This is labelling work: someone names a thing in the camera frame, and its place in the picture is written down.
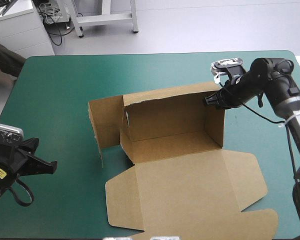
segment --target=white floor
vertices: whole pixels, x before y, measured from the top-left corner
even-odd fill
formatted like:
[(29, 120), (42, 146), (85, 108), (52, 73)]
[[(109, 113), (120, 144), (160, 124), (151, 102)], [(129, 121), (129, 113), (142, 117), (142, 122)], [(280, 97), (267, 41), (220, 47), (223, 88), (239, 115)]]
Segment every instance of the white floor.
[[(93, 15), (98, 0), (75, 0)], [(300, 55), (300, 0), (136, 0), (140, 32), (131, 24), (90, 26), (53, 46), (56, 55), (290, 50)], [(112, 13), (130, 9), (112, 0)], [(0, 113), (12, 83), (0, 75)]]

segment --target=white desk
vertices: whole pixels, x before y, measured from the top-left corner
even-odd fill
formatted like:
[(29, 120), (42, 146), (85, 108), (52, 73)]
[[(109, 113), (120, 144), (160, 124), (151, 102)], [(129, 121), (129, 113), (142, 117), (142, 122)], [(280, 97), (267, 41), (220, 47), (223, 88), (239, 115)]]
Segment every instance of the white desk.
[(21, 56), (54, 55), (49, 36), (31, 0), (18, 0), (0, 16), (0, 44)]

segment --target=zip tie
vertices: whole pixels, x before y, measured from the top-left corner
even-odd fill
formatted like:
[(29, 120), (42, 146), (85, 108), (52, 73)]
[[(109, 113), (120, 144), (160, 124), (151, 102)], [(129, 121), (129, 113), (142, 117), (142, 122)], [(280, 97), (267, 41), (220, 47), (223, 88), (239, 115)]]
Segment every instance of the zip tie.
[(282, 124), (280, 123), (279, 124), (279, 128), (285, 127), (285, 125), (288, 124), (290, 120), (292, 120), (293, 118), (295, 118), (296, 116), (299, 116), (299, 115), (300, 115), (300, 111), (298, 111), (297, 113), (295, 113), (292, 116), (290, 116), (284, 123), (282, 123)]

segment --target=cardboard box lid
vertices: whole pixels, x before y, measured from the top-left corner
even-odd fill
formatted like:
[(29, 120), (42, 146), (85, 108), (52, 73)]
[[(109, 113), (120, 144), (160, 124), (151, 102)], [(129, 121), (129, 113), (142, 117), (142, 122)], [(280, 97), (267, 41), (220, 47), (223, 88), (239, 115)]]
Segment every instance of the cardboard box lid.
[(274, 210), (241, 212), (266, 194), (256, 158), (221, 149), (138, 163), (106, 184), (109, 223), (144, 230), (135, 240), (271, 240)]
[(218, 89), (204, 82), (90, 101), (100, 152), (121, 144), (134, 163), (141, 163), (220, 149), (224, 110), (202, 102)]

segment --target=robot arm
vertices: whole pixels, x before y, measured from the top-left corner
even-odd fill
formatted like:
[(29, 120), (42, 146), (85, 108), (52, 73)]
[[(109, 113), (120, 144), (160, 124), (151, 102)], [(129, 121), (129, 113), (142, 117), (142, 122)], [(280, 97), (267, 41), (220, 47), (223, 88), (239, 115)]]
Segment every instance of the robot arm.
[[(248, 100), (258, 97), (259, 107), (262, 107), (262, 97), (265, 94), (275, 114), (285, 119), (283, 123), (287, 127), (288, 136), (291, 131), (300, 152), (300, 89), (291, 76), (294, 69), (293, 62), (284, 58), (258, 58), (253, 61), (248, 72), (244, 70), (242, 64), (243, 61), (240, 58), (212, 63), (211, 70), (215, 75), (216, 83), (220, 83), (221, 75), (228, 75), (229, 80), (224, 86), (220, 83), (222, 88), (205, 98), (206, 105), (215, 105), (223, 109), (247, 107), (245, 103)], [(300, 168), (297, 171), (294, 170), (294, 173), (296, 185), (293, 190), (293, 199), (300, 217)]]

